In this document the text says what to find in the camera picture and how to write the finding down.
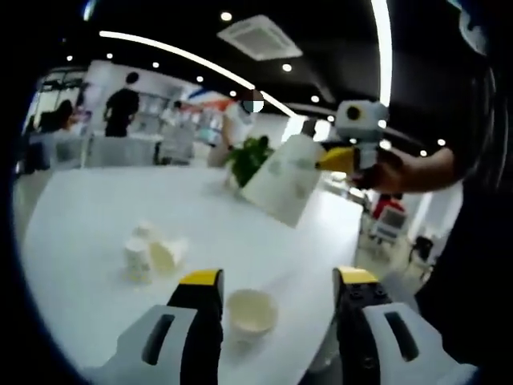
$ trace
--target air conditioner vent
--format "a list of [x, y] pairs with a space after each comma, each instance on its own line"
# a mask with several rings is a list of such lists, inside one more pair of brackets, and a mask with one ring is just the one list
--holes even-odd
[[258, 61], [303, 55], [292, 39], [264, 15], [236, 22], [217, 37]]

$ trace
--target ceiling light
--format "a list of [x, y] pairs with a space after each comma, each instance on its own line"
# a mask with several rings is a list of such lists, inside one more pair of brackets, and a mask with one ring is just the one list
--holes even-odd
[[370, 0], [376, 30], [378, 32], [379, 49], [379, 101], [385, 106], [390, 105], [392, 91], [392, 30], [386, 0]]
[[389, 140], [382, 140], [379, 142], [379, 147], [383, 148], [384, 150], [390, 150], [392, 148], [392, 143]]
[[[127, 40], [129, 42], [140, 43], [140, 44], [144, 44], [146, 46], [158, 48], [158, 49], [166, 51], [166, 52], [171, 52], [172, 54], [179, 55], [179, 56], [182, 56], [183, 58], [192, 60], [193, 62], [198, 63], [202, 66], [205, 66], [205, 67], [211, 69], [212, 71], [217, 72], [218, 74], [226, 76], [227, 78], [231, 79], [232, 81], [239, 83], [242, 87], [248, 88], [249, 90], [255, 89], [254, 84], [250, 83], [248, 80], [246, 80], [244, 78], [241, 78], [239, 75], [236, 75], [233, 72], [228, 71], [226, 68], [218, 66], [217, 64], [212, 63], [212, 62], [208, 61], [207, 59], [203, 59], [198, 55], [194, 55], [191, 52], [187, 52], [178, 47], [170, 46], [169, 44], [164, 44], [162, 42], [157, 42], [156, 40], [152, 40], [150, 38], [143, 38], [141, 36], [136, 36], [133, 34], [123, 34], [121, 32], [112, 32], [109, 30], [101, 30], [99, 32], [99, 35], [102, 38]], [[278, 102], [267, 92], [264, 92], [262, 90], [259, 90], [259, 91], [264, 96], [264, 99], [266, 101], [271, 103], [274, 107], [276, 107], [278, 110], [282, 111], [287, 116], [297, 116], [296, 112], [292, 111], [290, 108], [285, 106], [283, 103]]]
[[221, 14], [221, 20], [223, 20], [224, 22], [229, 22], [230, 20], [232, 20], [232, 14], [230, 14], [229, 12], [223, 12]]

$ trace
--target hand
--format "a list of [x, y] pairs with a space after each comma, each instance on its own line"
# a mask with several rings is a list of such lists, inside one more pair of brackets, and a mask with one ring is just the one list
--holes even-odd
[[351, 177], [349, 183], [357, 188], [372, 188], [380, 193], [403, 193], [417, 167], [418, 162], [412, 156], [380, 148], [378, 162], [362, 175]]

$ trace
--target ceiling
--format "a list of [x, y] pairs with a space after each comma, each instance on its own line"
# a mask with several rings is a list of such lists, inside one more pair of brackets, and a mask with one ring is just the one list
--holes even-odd
[[[446, 1], [387, 3], [394, 50], [389, 126], [434, 151], [438, 138], [450, 140], [467, 127], [471, 80], [483, 64], [461, 38], [458, 12]], [[344, 99], [378, 99], [380, 61], [370, 0], [294, 4], [277, 6], [277, 2], [267, 0], [99, 0], [89, 22], [81, 27], [69, 24], [71, 30], [63, 52], [72, 53], [78, 62], [104, 59], [111, 52], [115, 63], [151, 70], [151, 64], [157, 61], [160, 67], [153, 71], [192, 82], [201, 75], [205, 87], [226, 95], [241, 87], [177, 55], [98, 37], [99, 30], [112, 30], [199, 55], [247, 79], [282, 103], [313, 104], [311, 96], [318, 95], [316, 106], [336, 110]], [[80, 15], [82, 9], [77, 6], [74, 12]], [[231, 22], [220, 19], [222, 11], [232, 14]], [[258, 14], [273, 20], [301, 48], [303, 56], [256, 62], [216, 37], [230, 23]], [[283, 63], [290, 63], [293, 70], [282, 71]], [[274, 107], [267, 108], [280, 113]], [[408, 144], [397, 140], [397, 146]]]

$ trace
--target green plant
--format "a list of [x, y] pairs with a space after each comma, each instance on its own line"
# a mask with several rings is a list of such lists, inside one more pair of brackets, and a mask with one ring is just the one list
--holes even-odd
[[228, 162], [239, 187], [243, 188], [264, 162], [271, 156], [269, 138], [248, 138], [242, 148], [236, 148], [230, 154]]

